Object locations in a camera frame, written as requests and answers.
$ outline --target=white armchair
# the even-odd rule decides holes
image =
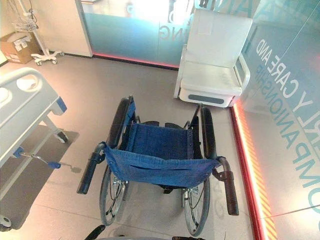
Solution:
[[[232,106],[250,79],[241,50],[251,24],[251,18],[196,9],[173,96],[186,102]],[[244,74],[239,74],[240,66]]]

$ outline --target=blue wheelchair seat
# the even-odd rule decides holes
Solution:
[[[193,149],[191,129],[133,122],[126,149],[106,146],[104,152],[112,172],[122,181],[191,188],[220,165],[215,159],[193,159]]]

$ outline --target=blue clip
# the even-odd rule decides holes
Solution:
[[[23,149],[23,147],[18,147],[17,150],[15,150],[15,152],[13,153],[13,155],[16,157],[16,158],[20,158],[21,157],[21,153],[24,152],[25,150]]]
[[[52,169],[59,169],[61,167],[61,164],[58,162],[50,161],[48,162],[48,166]]]

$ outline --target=medical stand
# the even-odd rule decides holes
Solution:
[[[22,19],[23,23],[12,23],[15,30],[17,32],[32,32],[43,52],[43,55],[41,54],[37,54],[37,53],[33,53],[31,54],[31,57],[33,57],[34,62],[38,65],[41,66],[42,62],[44,61],[51,61],[53,64],[57,64],[57,55],[60,54],[61,56],[64,56],[65,53],[63,51],[55,51],[54,53],[50,54],[49,49],[46,48],[46,46],[43,44],[43,42],[41,41],[40,36],[38,35],[37,32],[37,28],[38,26],[36,25],[36,23],[34,22],[33,18],[32,18],[32,13],[28,12],[23,1],[22,0],[18,0],[22,11],[23,11],[23,16],[24,18]]]

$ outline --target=wire basket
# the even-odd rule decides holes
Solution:
[[[22,22],[13,22],[12,25],[17,32],[32,32],[37,29],[37,25],[32,19],[31,13],[25,13]]]

